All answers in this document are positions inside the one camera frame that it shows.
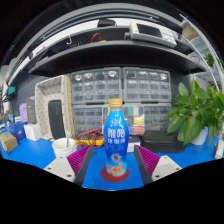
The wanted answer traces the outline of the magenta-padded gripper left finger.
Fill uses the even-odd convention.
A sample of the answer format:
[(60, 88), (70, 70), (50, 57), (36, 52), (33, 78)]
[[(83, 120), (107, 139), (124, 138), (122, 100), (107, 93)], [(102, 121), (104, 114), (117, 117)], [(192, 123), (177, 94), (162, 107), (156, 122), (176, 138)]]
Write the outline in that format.
[(56, 158), (44, 170), (81, 186), (92, 156), (93, 146), (88, 145), (67, 157)]

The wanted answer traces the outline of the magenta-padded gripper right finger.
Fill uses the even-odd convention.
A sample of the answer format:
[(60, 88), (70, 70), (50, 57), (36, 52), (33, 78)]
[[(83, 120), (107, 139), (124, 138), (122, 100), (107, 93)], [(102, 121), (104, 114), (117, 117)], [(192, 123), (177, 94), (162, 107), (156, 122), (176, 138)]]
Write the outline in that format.
[(144, 185), (181, 170), (169, 156), (158, 156), (142, 146), (134, 146), (134, 156)]

